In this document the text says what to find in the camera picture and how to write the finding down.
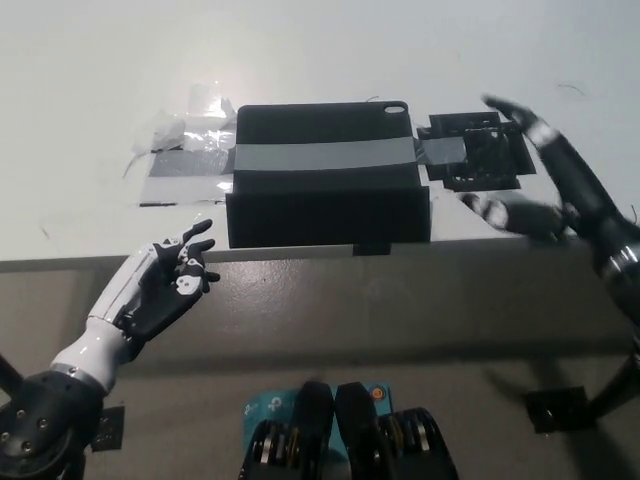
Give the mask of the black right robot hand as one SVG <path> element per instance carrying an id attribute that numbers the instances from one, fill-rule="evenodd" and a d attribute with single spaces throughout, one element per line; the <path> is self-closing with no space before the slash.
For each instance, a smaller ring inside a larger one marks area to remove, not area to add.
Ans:
<path id="1" fill-rule="evenodd" d="M 460 200 L 494 229 L 539 240 L 556 240 L 569 228 L 588 243 L 596 258 L 639 248 L 639 227 L 624 217 L 595 173 L 555 127 L 531 109 L 485 95 L 483 103 L 513 121 L 537 151 L 560 196 L 561 205 L 532 202 L 521 196 L 479 196 Z"/>

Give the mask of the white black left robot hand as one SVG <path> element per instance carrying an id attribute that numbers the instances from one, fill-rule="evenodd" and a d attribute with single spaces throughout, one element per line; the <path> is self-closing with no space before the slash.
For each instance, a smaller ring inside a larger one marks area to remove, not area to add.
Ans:
<path id="1" fill-rule="evenodd" d="M 120 330 L 138 343 L 151 341 L 210 291 L 220 275 L 206 267 L 204 253 L 213 239 L 193 237 L 213 225 L 210 219 L 130 255 L 109 281 L 89 316 Z"/>

